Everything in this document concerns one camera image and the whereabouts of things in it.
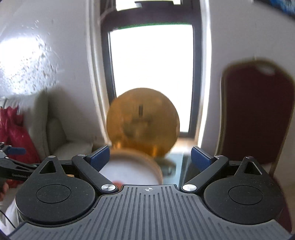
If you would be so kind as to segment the person's left hand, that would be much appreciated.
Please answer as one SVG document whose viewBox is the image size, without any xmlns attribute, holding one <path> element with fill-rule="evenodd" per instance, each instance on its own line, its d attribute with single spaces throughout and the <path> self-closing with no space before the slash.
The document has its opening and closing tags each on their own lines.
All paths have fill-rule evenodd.
<svg viewBox="0 0 295 240">
<path fill-rule="evenodd" d="M 3 184 L 3 186 L 1 187 L 1 190 L 0 190 L 0 201 L 3 201 L 5 196 L 6 196 L 6 193 L 8 192 L 9 190 L 9 185 L 5 182 Z"/>
</svg>

